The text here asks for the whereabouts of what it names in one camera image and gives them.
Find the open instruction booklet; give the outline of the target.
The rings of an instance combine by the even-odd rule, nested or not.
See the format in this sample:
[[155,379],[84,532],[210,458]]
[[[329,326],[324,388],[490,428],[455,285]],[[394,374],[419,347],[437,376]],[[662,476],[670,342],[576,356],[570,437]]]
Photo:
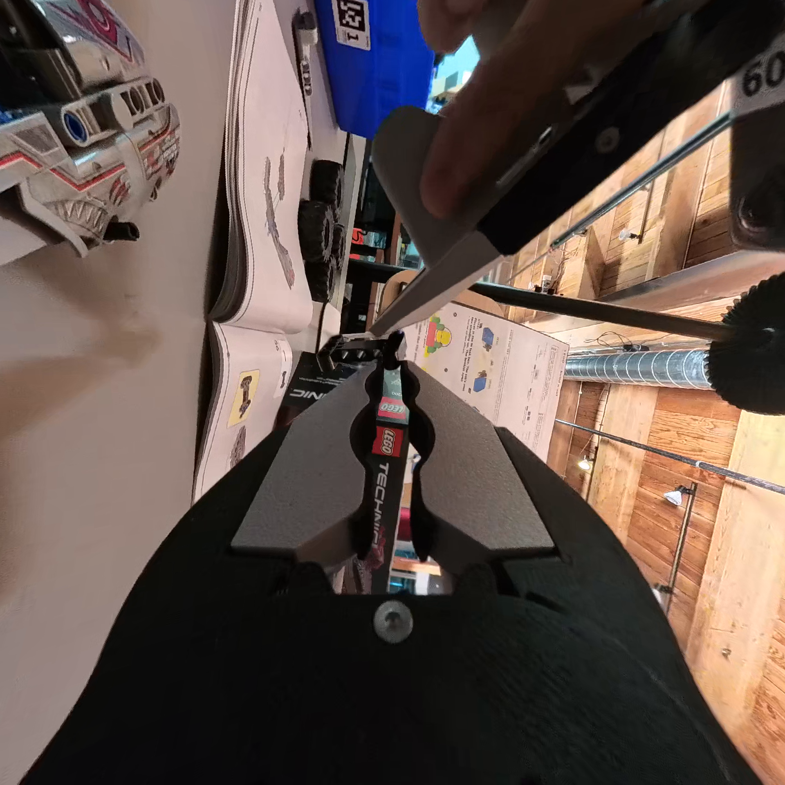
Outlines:
[[309,123],[274,1],[238,1],[224,172],[228,261],[207,320],[213,393],[193,501],[274,429],[313,303],[299,239]]

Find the grey toy beam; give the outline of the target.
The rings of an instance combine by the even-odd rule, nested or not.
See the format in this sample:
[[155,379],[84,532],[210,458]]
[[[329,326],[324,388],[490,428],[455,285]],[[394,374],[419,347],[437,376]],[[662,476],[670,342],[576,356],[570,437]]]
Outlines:
[[311,11],[299,10],[293,17],[293,42],[296,45],[300,83],[304,97],[310,99],[314,92],[311,49],[319,44],[319,26]]

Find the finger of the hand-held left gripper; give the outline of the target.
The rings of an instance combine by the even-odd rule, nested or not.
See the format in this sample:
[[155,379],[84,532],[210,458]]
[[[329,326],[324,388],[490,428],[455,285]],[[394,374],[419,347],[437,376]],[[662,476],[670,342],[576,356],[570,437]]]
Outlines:
[[478,231],[468,234],[446,255],[425,267],[373,322],[369,331],[383,338],[435,315],[496,267],[503,255]]

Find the person's left hand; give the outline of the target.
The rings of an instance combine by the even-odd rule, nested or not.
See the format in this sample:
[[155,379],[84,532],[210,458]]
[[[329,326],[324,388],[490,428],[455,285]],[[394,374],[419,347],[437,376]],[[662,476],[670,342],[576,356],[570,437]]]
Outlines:
[[427,211],[440,220],[453,216],[538,101],[575,72],[589,44],[643,5],[527,1],[444,113],[421,178]]

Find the silver ventilation duct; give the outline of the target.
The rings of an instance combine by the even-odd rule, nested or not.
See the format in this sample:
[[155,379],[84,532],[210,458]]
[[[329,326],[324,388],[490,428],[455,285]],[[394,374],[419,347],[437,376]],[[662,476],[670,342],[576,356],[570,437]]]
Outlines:
[[705,349],[651,349],[572,356],[565,379],[603,384],[712,390]]

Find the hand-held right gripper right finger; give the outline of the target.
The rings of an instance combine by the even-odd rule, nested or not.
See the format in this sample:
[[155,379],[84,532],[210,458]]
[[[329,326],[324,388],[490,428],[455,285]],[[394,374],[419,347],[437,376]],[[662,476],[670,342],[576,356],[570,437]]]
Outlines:
[[418,365],[401,365],[413,470],[410,525],[418,556],[458,577],[477,564],[557,554],[496,426]]

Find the pale desk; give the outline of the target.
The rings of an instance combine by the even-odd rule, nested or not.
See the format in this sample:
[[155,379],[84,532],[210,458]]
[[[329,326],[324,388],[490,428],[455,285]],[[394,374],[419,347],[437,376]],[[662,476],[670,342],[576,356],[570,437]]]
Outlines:
[[107,1],[182,123],[138,240],[80,257],[2,220],[2,784],[84,691],[152,554],[192,506],[237,1]]

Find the black printed toy box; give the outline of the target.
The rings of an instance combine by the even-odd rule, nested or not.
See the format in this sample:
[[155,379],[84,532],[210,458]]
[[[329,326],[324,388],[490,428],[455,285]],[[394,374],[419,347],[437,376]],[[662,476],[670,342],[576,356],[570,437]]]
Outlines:
[[[284,394],[275,426],[286,426],[302,411],[324,398],[358,370],[354,365],[337,365],[323,371],[317,354],[302,352]],[[358,556],[328,575],[338,593],[414,593],[417,579],[412,573],[394,570],[401,502],[409,457],[409,410],[401,392],[399,370],[386,370],[383,392],[377,411],[377,435],[368,462],[382,479],[374,500],[374,538],[364,560]]]

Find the black ceiling pipe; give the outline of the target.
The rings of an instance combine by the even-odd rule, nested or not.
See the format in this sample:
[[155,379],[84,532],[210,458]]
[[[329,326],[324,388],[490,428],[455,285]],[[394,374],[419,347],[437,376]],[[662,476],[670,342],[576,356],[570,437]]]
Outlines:
[[689,465],[697,469],[701,469],[703,471],[707,471],[710,474],[715,474],[715,475],[720,475],[724,476],[725,479],[730,479],[733,482],[738,482],[738,483],[743,483],[746,485],[752,485],[760,489],[766,489],[769,492],[773,493],[778,493],[780,496],[784,496],[784,485],[780,485],[778,483],[774,483],[771,480],[768,479],[762,479],[760,476],[753,476],[753,475],[747,475],[747,474],[742,474],[741,471],[735,471],[733,469],[729,469],[726,466],[719,466],[716,464],[711,464],[708,461],[703,461],[699,458],[694,458],[690,456],[683,456],[680,453],[669,451],[669,449],[663,449],[663,448],[658,448],[658,447],[653,447],[653,446],[648,446],[644,444],[642,442],[626,438],[626,437],[619,437],[611,433],[606,433],[603,430],[595,429],[595,428],[590,428],[590,426],[584,426],[584,425],[579,425],[576,423],[568,421],[568,420],[563,420],[557,417],[556,423],[559,425],[566,425],[568,428],[572,428],[575,430],[581,430],[584,433],[588,433],[593,437],[598,437],[602,441],[611,441],[622,446],[628,446],[628,447],[634,447],[638,449],[642,449],[644,452],[652,453],[652,455],[657,455],[657,456],[662,456],[666,457],[669,460],[676,461],[679,464],[683,465]]
[[729,130],[734,122],[734,113],[732,110],[723,113],[715,121],[702,127],[701,131],[690,136],[685,142],[678,146],[674,151],[669,153],[665,158],[656,162],[651,168],[643,172],[636,180],[631,184],[624,186],[615,194],[612,194],[606,202],[601,203],[598,208],[592,211],[580,221],[572,223],[565,232],[558,235],[550,244],[549,250],[557,249],[565,245],[570,239],[576,235],[583,234],[588,230],[597,220],[602,218],[612,209],[619,207],[621,203],[626,202],[638,191],[645,190],[652,182],[670,172],[675,168],[680,162],[685,160],[694,151],[703,148],[706,144],[712,141],[721,132]]

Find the silver toy car model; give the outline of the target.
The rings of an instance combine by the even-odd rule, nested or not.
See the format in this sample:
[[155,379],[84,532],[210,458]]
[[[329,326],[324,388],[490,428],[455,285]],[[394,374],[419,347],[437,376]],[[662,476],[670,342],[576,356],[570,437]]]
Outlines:
[[180,155],[175,105],[106,1],[2,1],[2,220],[80,257],[138,240]]

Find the black toy beam with pins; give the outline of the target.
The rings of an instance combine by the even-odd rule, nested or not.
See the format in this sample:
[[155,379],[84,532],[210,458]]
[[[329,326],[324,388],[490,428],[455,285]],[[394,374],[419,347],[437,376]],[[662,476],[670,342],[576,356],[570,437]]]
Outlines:
[[332,336],[317,353],[323,372],[333,371],[338,365],[376,363],[386,370],[396,370],[408,353],[404,330],[387,336],[371,333]]

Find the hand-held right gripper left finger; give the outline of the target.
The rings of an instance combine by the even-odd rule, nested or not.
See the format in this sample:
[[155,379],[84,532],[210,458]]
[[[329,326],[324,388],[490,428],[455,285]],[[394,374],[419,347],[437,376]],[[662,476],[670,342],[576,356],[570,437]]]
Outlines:
[[319,563],[351,557],[351,523],[365,493],[365,465],[351,428],[371,403],[367,365],[290,425],[270,469],[231,543],[237,552]]

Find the white printed poster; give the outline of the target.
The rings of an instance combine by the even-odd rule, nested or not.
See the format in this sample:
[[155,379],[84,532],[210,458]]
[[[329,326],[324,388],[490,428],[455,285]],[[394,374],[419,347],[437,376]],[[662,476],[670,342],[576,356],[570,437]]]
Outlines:
[[547,461],[567,344],[457,302],[404,331],[409,361]]

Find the blue storage bin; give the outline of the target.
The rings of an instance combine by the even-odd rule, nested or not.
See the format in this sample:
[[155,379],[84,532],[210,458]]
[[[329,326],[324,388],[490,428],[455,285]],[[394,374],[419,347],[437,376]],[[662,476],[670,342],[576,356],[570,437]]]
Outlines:
[[315,1],[338,126],[372,140],[403,105],[427,108],[436,54],[417,1]]

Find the black rod with ribbed knob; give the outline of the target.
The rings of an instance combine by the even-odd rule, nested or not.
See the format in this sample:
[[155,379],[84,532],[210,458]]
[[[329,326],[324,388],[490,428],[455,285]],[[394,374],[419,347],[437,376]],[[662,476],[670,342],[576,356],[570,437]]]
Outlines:
[[784,272],[751,288],[721,321],[565,298],[491,282],[469,289],[513,306],[583,320],[606,321],[710,342],[706,369],[723,399],[760,415],[784,415]]

